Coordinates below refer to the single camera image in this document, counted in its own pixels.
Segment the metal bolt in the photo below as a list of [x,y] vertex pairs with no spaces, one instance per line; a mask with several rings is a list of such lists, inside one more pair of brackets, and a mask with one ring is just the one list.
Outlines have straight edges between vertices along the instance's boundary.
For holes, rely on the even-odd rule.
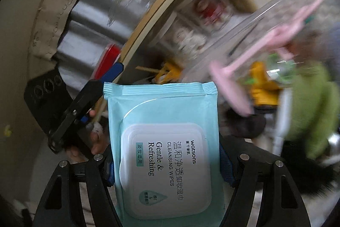
[[93,159],[95,159],[96,161],[100,161],[103,158],[103,154],[96,154]]
[[240,158],[241,158],[242,160],[244,160],[244,161],[248,161],[248,160],[249,160],[248,154],[241,154],[241,155],[240,155]]
[[63,161],[61,161],[60,163],[59,163],[59,166],[60,167],[65,167],[65,166],[67,166],[67,161],[66,160],[63,160]]
[[280,160],[277,160],[277,161],[275,162],[275,164],[276,164],[278,167],[283,167],[283,162],[280,161]]

